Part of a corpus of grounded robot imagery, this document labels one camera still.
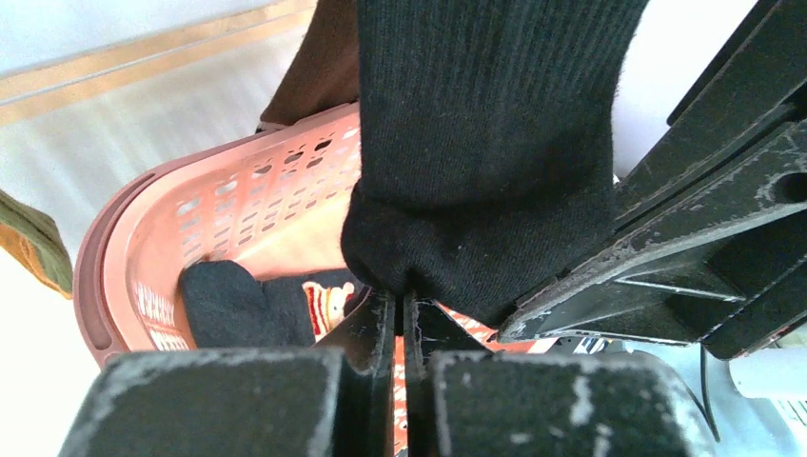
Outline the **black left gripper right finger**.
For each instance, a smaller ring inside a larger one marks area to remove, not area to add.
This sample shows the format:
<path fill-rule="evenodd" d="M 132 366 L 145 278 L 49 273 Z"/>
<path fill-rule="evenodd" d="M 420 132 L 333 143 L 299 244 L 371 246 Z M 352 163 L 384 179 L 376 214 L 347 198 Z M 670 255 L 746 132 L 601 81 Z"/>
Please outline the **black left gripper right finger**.
<path fill-rule="evenodd" d="M 487 349 L 432 300 L 403 300 L 413 456 L 712 456 L 692 390 L 644 352 Z"/>

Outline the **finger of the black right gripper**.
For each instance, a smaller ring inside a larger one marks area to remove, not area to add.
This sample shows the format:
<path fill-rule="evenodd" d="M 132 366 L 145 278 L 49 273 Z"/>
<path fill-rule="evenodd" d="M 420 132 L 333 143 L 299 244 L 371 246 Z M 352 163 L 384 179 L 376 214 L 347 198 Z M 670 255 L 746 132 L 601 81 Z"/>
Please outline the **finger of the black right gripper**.
<path fill-rule="evenodd" d="M 799 103 L 806 85 L 806 4 L 759 1 L 668 117 L 670 129 L 621 181 L 620 211 L 647 211 L 697 181 Z"/>
<path fill-rule="evenodd" d="M 789 122 L 545 288 L 498 338 L 703 344 L 731 360 L 805 319 L 806 125 Z"/>

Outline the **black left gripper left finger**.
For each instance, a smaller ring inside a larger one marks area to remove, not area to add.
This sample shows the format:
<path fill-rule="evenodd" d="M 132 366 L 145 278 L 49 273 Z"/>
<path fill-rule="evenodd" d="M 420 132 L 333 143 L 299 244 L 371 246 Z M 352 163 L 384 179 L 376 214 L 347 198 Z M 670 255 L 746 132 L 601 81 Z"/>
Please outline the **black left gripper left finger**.
<path fill-rule="evenodd" d="M 64 456 L 390 456 L 395 299 L 306 349 L 136 352 L 91 385 Z"/>

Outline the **navy blue sock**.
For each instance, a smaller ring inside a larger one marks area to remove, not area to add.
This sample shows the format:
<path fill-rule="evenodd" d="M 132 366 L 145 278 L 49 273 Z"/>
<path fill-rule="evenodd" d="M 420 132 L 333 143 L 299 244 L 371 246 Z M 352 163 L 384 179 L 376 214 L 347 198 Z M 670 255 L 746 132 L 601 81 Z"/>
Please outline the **navy blue sock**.
<path fill-rule="evenodd" d="M 364 285 L 346 269 L 259 281 L 232 261 L 196 264 L 179 293 L 198 348 L 307 348 L 359 304 Z"/>

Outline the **pink plastic laundry basket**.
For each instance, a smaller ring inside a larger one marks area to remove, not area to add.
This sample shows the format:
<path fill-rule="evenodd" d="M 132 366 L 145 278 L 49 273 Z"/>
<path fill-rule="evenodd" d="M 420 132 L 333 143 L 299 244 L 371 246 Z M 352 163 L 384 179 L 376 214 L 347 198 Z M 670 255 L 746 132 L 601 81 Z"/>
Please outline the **pink plastic laundry basket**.
<path fill-rule="evenodd" d="M 360 173 L 358 124 L 357 107 L 342 106 L 169 162 L 125 187 L 92 224 L 75 272 L 76 316 L 101 369 L 136 352 L 202 350 L 178 287 L 199 262 L 229 260 L 258 278 L 337 268 Z M 393 454 L 408 439 L 395 302 Z"/>

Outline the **black sock with beige stripes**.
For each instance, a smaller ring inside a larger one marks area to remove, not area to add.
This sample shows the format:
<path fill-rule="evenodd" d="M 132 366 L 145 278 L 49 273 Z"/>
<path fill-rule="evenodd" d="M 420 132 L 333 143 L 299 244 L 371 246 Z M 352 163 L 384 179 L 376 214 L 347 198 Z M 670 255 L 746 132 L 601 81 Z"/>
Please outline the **black sock with beige stripes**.
<path fill-rule="evenodd" d="M 613 231 L 612 108 L 642 1 L 362 1 L 365 284 L 488 327 Z"/>

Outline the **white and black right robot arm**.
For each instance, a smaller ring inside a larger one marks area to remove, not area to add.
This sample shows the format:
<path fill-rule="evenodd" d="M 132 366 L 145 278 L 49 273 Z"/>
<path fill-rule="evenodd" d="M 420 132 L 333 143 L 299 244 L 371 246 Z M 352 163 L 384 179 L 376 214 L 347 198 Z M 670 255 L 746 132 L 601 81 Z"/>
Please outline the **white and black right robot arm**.
<path fill-rule="evenodd" d="M 697 345 L 734 389 L 806 417 L 806 5 L 652 1 L 614 118 L 616 232 L 504 341 Z"/>

